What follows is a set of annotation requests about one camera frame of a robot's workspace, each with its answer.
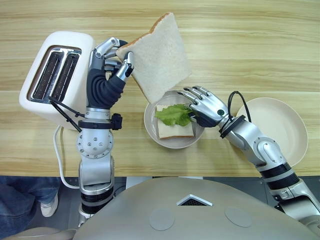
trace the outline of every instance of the jeans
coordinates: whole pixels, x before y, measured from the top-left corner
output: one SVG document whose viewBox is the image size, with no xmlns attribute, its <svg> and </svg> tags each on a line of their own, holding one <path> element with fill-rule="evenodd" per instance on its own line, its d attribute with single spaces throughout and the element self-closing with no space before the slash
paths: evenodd
<svg viewBox="0 0 320 240">
<path fill-rule="evenodd" d="M 59 177 L 0 176 L 0 239 L 26 229 L 36 214 L 36 202 L 50 203 Z"/>
</svg>

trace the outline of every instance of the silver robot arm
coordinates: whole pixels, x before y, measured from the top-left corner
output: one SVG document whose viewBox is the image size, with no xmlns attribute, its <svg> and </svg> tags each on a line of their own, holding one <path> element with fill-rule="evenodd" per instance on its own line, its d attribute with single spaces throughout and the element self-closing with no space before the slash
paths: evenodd
<svg viewBox="0 0 320 240">
<path fill-rule="evenodd" d="M 110 37 L 99 44 L 90 56 L 87 75 L 87 106 L 85 119 L 76 140 L 81 155 L 79 164 L 79 227 L 103 208 L 114 197 L 114 145 L 112 130 L 122 128 L 122 117 L 110 108 L 121 97 L 127 78 L 134 69 L 133 53 L 128 52 L 123 62 L 113 59 L 116 50 L 126 42 Z"/>
<path fill-rule="evenodd" d="M 200 125 L 218 125 L 221 137 L 241 149 L 260 172 L 273 198 L 279 202 L 275 208 L 319 235 L 320 203 L 287 163 L 276 141 L 246 121 L 245 116 L 229 116 L 227 106 L 201 86 L 185 87 L 179 94 L 192 101 L 186 107 L 193 110 Z"/>
</svg>

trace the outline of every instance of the green lettuce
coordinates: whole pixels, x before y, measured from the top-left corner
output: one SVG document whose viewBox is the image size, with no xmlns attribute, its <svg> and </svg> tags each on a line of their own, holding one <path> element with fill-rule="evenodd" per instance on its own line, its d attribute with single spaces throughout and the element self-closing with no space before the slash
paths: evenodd
<svg viewBox="0 0 320 240">
<path fill-rule="evenodd" d="M 168 126 L 175 124 L 186 126 L 191 122 L 188 115 L 191 112 L 192 110 L 185 108 L 184 104 L 175 104 L 162 109 L 162 111 L 156 111 L 155 117 Z"/>
</svg>

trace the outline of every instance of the beige bowl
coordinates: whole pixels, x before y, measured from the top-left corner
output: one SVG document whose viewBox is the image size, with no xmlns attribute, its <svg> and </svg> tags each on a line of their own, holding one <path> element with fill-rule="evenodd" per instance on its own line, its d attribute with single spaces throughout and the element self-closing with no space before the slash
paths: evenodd
<svg viewBox="0 0 320 240">
<path fill-rule="evenodd" d="M 294 166 L 305 156 L 308 149 L 307 128 L 299 114 L 283 101 L 260 97 L 247 102 L 252 123 L 263 134 L 274 139 L 286 161 Z M 237 117 L 245 115 L 242 106 Z"/>
<path fill-rule="evenodd" d="M 158 119 L 155 117 L 157 105 L 185 104 L 190 102 L 184 96 L 177 94 L 176 90 L 167 91 L 157 102 L 149 103 L 144 111 L 144 126 L 150 137 L 161 146 L 170 149 L 183 149 L 199 140 L 204 133 L 204 127 L 192 122 L 194 137 L 172 137 L 168 139 L 159 139 Z"/>
</svg>

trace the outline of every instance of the wooden table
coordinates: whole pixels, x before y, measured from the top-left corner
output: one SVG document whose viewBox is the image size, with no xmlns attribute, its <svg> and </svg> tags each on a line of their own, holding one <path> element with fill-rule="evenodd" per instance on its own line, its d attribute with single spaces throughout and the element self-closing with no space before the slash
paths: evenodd
<svg viewBox="0 0 320 240">
<path fill-rule="evenodd" d="M 58 176 L 55 125 L 20 107 L 19 91 L 44 39 L 66 30 L 132 41 L 165 12 L 174 12 L 192 75 L 175 89 L 202 85 L 223 101 L 233 90 L 246 100 L 277 98 L 304 120 L 309 146 L 294 169 L 320 174 L 320 28 L 318 0 L 25 1 L 0 3 L 0 175 Z M 133 79 L 113 112 L 116 176 L 259 176 L 218 129 L 185 149 L 155 143 L 144 126 L 147 100 Z M 241 101 L 233 101 L 233 112 Z M 64 131 L 66 176 L 78 175 L 77 133 Z"/>
</svg>

